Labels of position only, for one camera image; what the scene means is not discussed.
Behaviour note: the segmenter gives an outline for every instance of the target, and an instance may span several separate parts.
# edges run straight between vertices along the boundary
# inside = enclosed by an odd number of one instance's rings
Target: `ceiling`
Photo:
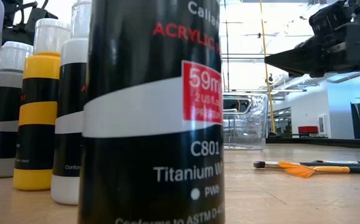
[[[220,37],[223,53],[223,74],[230,88],[256,89],[265,86],[264,48],[262,38],[261,12],[258,0],[221,0],[220,4]],[[318,0],[263,0],[262,16],[264,18],[267,53],[274,54],[294,48],[313,35],[308,24],[308,18],[325,5],[309,5],[308,1]],[[46,9],[57,15],[60,20],[70,23],[72,5],[75,0],[50,0]],[[25,10],[25,19],[30,9]],[[19,22],[21,14],[18,12],[15,21]],[[228,47],[226,24],[228,22]],[[271,66],[267,66],[274,80],[287,77],[287,73]]]

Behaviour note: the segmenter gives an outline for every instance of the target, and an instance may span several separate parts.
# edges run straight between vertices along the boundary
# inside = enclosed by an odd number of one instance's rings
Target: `red label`
[[[221,75],[195,62],[182,61],[184,119],[223,123]]]

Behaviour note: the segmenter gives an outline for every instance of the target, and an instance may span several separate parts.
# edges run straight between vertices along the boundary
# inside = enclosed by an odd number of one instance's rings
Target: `wooden floor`
[[[253,161],[360,161],[360,149],[269,144],[265,151],[225,152],[226,223],[360,223],[360,174],[254,170]],[[54,203],[50,192],[20,192],[0,179],[0,224],[76,223],[76,207]]]

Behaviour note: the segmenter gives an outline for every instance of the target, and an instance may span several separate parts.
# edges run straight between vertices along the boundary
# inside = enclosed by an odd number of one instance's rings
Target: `white wall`
[[[307,92],[290,93],[285,101],[277,101],[274,104],[274,111],[289,107],[292,109],[293,134],[298,134],[299,126],[318,126],[318,117],[326,115],[327,135],[325,136],[331,138],[326,82],[319,84],[320,86],[317,87],[308,87]]]
[[[354,139],[351,103],[360,103],[360,77],[338,84],[328,83],[332,138]]]

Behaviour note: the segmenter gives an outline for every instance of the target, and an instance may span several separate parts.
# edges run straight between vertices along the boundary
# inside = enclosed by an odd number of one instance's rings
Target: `black equipment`
[[[16,41],[33,45],[35,37],[36,21],[43,18],[58,19],[57,16],[49,13],[44,8],[48,0],[45,0],[41,8],[37,8],[37,2],[23,4],[23,0],[2,0],[5,8],[4,27],[2,32],[2,44],[7,41]],[[27,23],[24,23],[24,9],[31,7]],[[21,11],[21,22],[14,25],[14,17],[17,11]]]
[[[360,0],[337,1],[312,15],[309,23],[313,37],[265,62],[290,77],[360,71]]]

